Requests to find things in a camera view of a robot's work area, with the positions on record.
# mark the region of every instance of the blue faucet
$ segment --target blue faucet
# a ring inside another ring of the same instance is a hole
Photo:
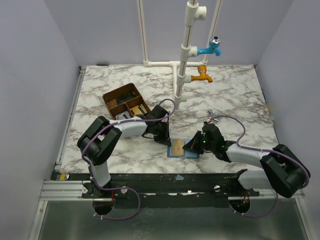
[[[201,54],[215,54],[217,57],[221,55],[221,50],[219,48],[221,39],[218,36],[212,36],[209,40],[208,48],[198,48],[198,55]]]

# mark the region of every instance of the gray wall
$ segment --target gray wall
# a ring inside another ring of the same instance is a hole
[[[79,69],[43,0],[2,1],[0,33],[0,238],[24,240]]]
[[[311,172],[307,204],[320,236],[320,1],[295,0],[257,67],[279,140]]]
[[[216,34],[222,55],[209,64],[256,64],[293,0],[225,0]],[[135,0],[45,0],[79,65],[142,64],[142,44]],[[216,0],[200,0],[207,19],[197,21],[193,46],[204,48]],[[150,61],[179,60],[187,0],[144,0]],[[200,61],[202,57],[191,58]]]

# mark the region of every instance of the orange faucet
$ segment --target orange faucet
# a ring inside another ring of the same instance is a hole
[[[191,76],[191,82],[193,81],[204,81],[208,80],[208,83],[212,83],[212,78],[207,75],[207,66],[206,65],[200,65],[198,66],[198,73],[199,76]]]

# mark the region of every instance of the metal wrench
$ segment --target metal wrench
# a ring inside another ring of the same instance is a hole
[[[219,119],[215,118],[214,112],[211,109],[208,109],[208,113],[210,114],[210,120],[217,124],[219,122]]]

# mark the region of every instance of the marble tabletop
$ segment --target marble tabletop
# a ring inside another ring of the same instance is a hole
[[[185,84],[187,102],[170,118],[170,137],[191,139],[208,119],[208,109],[217,114],[238,118],[247,133],[241,143],[256,147],[274,147],[278,141],[263,98],[256,71],[252,65],[208,66],[213,82],[196,81]],[[196,67],[187,67],[186,74],[197,75]],[[102,95],[120,86],[134,83],[152,109],[165,98],[173,96],[171,67],[143,65],[88,66],[76,104],[69,136],[62,157],[62,173],[88,173],[77,147],[79,137],[98,117],[111,119]],[[172,111],[172,103],[163,106]],[[236,140],[241,126],[232,119],[217,124],[226,140]],[[141,136],[121,139],[108,159],[110,173],[236,173],[259,168],[243,163],[218,160],[212,153],[199,159],[167,157],[167,146]]]

